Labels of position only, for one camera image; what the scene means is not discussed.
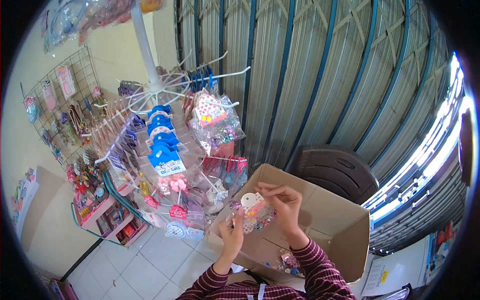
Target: person's right hand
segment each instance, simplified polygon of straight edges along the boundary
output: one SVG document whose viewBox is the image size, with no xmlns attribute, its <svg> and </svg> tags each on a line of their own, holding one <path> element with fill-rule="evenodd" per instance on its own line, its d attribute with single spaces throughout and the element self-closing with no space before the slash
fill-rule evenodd
<svg viewBox="0 0 480 300">
<path fill-rule="evenodd" d="M 255 190 L 267 199 L 278 218 L 278 225 L 286 235 L 298 232 L 298 219 L 302 195 L 286 185 L 258 182 Z"/>
<path fill-rule="evenodd" d="M 300 229 L 299 212 L 302 201 L 300 192 L 286 185 L 258 182 L 255 190 L 267 199 L 276 210 L 277 225 L 292 249 L 305 248 L 310 239 Z"/>
</svg>

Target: wire grid panel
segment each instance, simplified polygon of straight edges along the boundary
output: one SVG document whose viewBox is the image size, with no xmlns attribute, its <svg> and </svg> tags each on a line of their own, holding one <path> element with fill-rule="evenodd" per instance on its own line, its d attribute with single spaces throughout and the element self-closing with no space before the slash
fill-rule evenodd
<svg viewBox="0 0 480 300">
<path fill-rule="evenodd" d="M 77 92 L 68 99 L 65 99 L 57 77 L 56 69 L 59 66 L 68 66 L 70 68 L 70 72 L 75 83 L 75 89 Z M 43 82 L 45 81 L 50 81 L 50 84 L 53 86 L 57 96 L 58 105 L 55 107 L 55 109 L 53 109 L 53 111 L 49 111 L 47 109 L 47 104 L 43 96 Z M 63 170 L 66 170 L 67 164 L 72 164 L 75 159 L 82 157 L 83 152 L 86 150 L 89 150 L 88 153 L 92 155 L 92 158 L 95 157 L 95 155 L 93 155 L 95 152 L 92 142 L 82 146 L 73 144 L 72 139 L 67 134 L 65 125 L 61 123 L 61 113 L 65 112 L 68 114 L 70 105 L 78 104 L 78 106 L 81 108 L 81 113 L 80 111 L 77 111 L 77 113 L 80 117 L 83 115 L 86 122 L 91 124 L 92 119 L 101 120 L 102 117 L 100 115 L 100 110 L 94 106 L 94 104 L 97 103 L 97 100 L 92 95 L 92 91 L 96 86 L 98 86 L 98 81 L 94 72 L 88 47 L 85 46 L 67 57 L 67 59 L 55 66 L 55 68 L 50 70 L 26 95 L 26 97 L 34 96 L 37 98 L 37 104 L 41 115 L 40 118 L 34 123 L 34 127 L 40 136 L 42 135 L 44 129 L 48 131 L 53 143 L 60 149 L 61 154 L 65 158 L 63 164 L 61 164 Z M 90 102 L 93 114 L 91 114 L 86 107 L 84 101 L 84 98 L 86 97 Z M 59 131 L 61 131 L 68 138 L 67 145 L 63 144 L 58 133 L 52 131 L 51 125 L 54 120 L 56 120 L 59 125 Z"/>
</svg>

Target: cardboard box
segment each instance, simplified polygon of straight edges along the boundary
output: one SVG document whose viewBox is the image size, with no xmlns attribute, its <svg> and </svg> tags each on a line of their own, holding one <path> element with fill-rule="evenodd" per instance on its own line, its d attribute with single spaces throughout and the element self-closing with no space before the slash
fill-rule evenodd
<svg viewBox="0 0 480 300">
<path fill-rule="evenodd" d="M 261 165 L 235 197 L 240 199 L 245 193 L 255 192 L 254 187 L 258 181 L 285 184 L 301 192 L 303 201 L 299 226 L 327 253 L 346 282 L 356 281 L 362 276 L 370 237 L 370 215 L 367 209 L 268 164 Z M 217 253 L 223 249 L 218 223 L 226 220 L 229 213 L 230 209 L 226 207 L 210 227 L 208 243 Z M 273 221 L 263 230 L 246 234 L 234 263 L 265 279 L 294 288 L 303 286 L 303 278 L 264 264 L 280 265 L 280 249 L 289 249 L 276 222 L 277 220 Z"/>
</svg>

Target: floor tile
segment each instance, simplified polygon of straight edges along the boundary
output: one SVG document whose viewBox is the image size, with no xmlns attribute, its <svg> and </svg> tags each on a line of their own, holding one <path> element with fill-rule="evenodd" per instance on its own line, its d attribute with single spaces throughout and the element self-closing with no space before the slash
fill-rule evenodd
<svg viewBox="0 0 480 300">
<path fill-rule="evenodd" d="M 220 257 L 220 254 L 214 252 L 210 247 L 208 246 L 208 240 L 207 238 L 203 238 L 198 245 L 195 247 L 195 250 L 209 258 L 210 260 L 216 262 L 216 260 Z"/>
<path fill-rule="evenodd" d="M 85 298 L 85 295 L 88 296 L 89 300 L 100 300 L 105 295 L 100 284 L 97 282 L 93 276 L 92 271 L 89 268 L 86 268 L 82 273 L 82 276 L 78 279 L 77 284 L 73 288 L 75 293 L 82 295 L 82 298 Z"/>
<path fill-rule="evenodd" d="M 87 283 L 77 281 L 77 283 L 73 286 L 73 291 L 79 300 L 90 300 L 90 296 L 88 295 L 87 291 L 88 286 L 86 284 Z"/>
<path fill-rule="evenodd" d="M 101 248 L 98 249 L 95 257 L 88 264 L 87 269 L 90 269 L 93 276 L 102 287 L 104 294 L 111 287 L 112 282 L 120 276 L 120 273 L 115 269 L 110 260 L 108 260 L 105 252 Z"/>
<path fill-rule="evenodd" d="M 181 287 L 177 286 L 172 281 L 169 281 L 163 289 L 158 293 L 158 295 L 154 298 L 154 300 L 175 300 L 183 294 L 185 290 Z"/>
<path fill-rule="evenodd" d="M 93 251 L 90 254 L 88 254 L 87 257 L 85 257 L 85 259 L 82 260 L 78 264 L 78 266 L 72 271 L 72 273 L 68 276 L 68 280 L 72 286 L 75 286 L 75 284 L 77 283 L 77 280 L 80 278 L 85 268 L 87 267 L 88 263 L 95 256 L 99 248 L 100 247 L 96 247 L 95 249 L 93 249 Z"/>
<path fill-rule="evenodd" d="M 143 300 L 122 276 L 115 280 L 115 286 L 110 287 L 107 296 L 106 300 Z"/>
<path fill-rule="evenodd" d="M 244 269 L 244 267 L 242 267 L 241 265 L 237 265 L 237 268 L 233 269 L 233 272 L 234 273 L 240 273 L 242 272 Z"/>
<path fill-rule="evenodd" d="M 157 227 L 149 227 L 135 242 L 133 242 L 133 245 L 138 250 L 141 250 L 142 247 L 147 243 L 148 239 L 155 233 L 155 231 L 157 231 Z"/>
<path fill-rule="evenodd" d="M 180 268 L 193 249 L 180 239 L 168 238 L 159 229 L 140 253 L 168 278 Z"/>
<path fill-rule="evenodd" d="M 189 240 L 189 239 L 181 239 L 182 241 L 184 241 L 185 243 L 187 243 L 187 245 L 189 245 L 190 247 L 194 248 L 198 245 L 198 243 L 200 242 L 199 240 Z"/>
<path fill-rule="evenodd" d="M 195 250 L 172 276 L 172 281 L 182 289 L 188 289 L 212 264 L 213 261 Z"/>
<path fill-rule="evenodd" d="M 140 253 L 134 257 L 121 275 L 144 300 L 152 300 L 168 282 L 168 278 Z"/>
<path fill-rule="evenodd" d="M 125 270 L 138 253 L 136 247 L 122 247 L 108 241 L 102 245 L 102 250 L 119 273 Z"/>
</svg>

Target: person's left hand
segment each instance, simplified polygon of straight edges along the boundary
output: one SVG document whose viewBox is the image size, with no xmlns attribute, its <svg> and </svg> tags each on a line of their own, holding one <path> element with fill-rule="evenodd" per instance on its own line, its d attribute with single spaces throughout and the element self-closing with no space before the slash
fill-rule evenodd
<svg viewBox="0 0 480 300">
<path fill-rule="evenodd" d="M 218 229 L 223 239 L 222 256 L 231 259 L 237 257 L 243 244 L 243 219 L 245 217 L 243 207 L 241 207 L 235 215 L 235 227 L 228 226 L 226 221 L 218 224 Z"/>
<path fill-rule="evenodd" d="M 243 219 L 245 213 L 241 207 L 235 215 L 235 227 L 229 226 L 226 221 L 218 224 L 218 229 L 222 235 L 223 251 L 222 255 L 213 265 L 213 270 L 218 274 L 228 274 L 235 257 L 240 252 L 243 244 Z"/>
</svg>

